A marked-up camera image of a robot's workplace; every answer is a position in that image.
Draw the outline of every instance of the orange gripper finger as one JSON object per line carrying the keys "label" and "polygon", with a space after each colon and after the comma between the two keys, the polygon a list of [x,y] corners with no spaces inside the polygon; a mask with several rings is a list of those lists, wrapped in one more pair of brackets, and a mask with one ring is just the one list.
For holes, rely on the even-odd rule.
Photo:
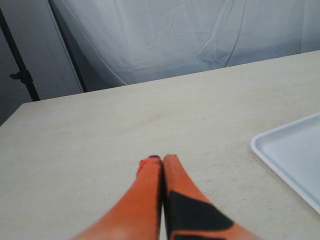
{"label": "orange gripper finger", "polygon": [[192,182],[176,155],[163,159],[168,240],[260,240],[221,213]]}
{"label": "orange gripper finger", "polygon": [[161,220],[162,161],[140,162],[136,180],[100,220],[72,240],[157,240]]}

